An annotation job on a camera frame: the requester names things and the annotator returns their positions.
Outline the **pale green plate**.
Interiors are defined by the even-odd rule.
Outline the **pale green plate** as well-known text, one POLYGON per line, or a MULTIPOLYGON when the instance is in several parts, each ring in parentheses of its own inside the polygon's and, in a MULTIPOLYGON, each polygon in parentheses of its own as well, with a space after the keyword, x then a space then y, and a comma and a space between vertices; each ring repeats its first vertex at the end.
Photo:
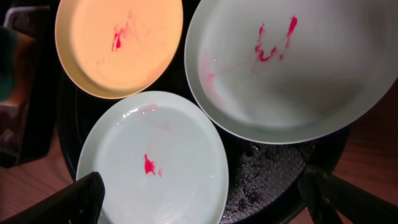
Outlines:
POLYGON ((191 92, 219 127, 309 141, 361 117, 397 79, 397 1, 200 1, 184 56, 191 92))

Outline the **light blue plate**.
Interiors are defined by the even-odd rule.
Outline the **light blue plate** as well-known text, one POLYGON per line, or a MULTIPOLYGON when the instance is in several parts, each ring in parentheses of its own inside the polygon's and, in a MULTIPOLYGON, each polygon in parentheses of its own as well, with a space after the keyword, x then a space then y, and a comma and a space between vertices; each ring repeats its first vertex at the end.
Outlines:
POLYGON ((100 223, 219 223, 228 195, 226 153, 199 107, 146 91, 108 109, 82 147, 76 176, 98 172, 100 223))

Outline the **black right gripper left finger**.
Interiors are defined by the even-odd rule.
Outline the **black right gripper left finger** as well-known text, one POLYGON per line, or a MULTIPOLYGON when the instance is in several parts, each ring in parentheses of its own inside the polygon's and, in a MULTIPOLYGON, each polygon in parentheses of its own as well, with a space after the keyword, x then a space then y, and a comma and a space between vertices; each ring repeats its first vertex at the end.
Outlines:
POLYGON ((91 172, 1 224, 97 223, 105 196, 99 172, 91 172))

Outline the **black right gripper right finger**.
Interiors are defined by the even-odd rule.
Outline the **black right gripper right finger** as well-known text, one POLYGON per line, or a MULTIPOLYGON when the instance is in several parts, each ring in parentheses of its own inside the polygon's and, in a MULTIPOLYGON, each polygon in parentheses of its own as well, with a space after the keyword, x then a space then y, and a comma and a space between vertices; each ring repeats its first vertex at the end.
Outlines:
POLYGON ((298 190, 314 223, 397 223, 397 206, 355 185, 308 165, 298 190))

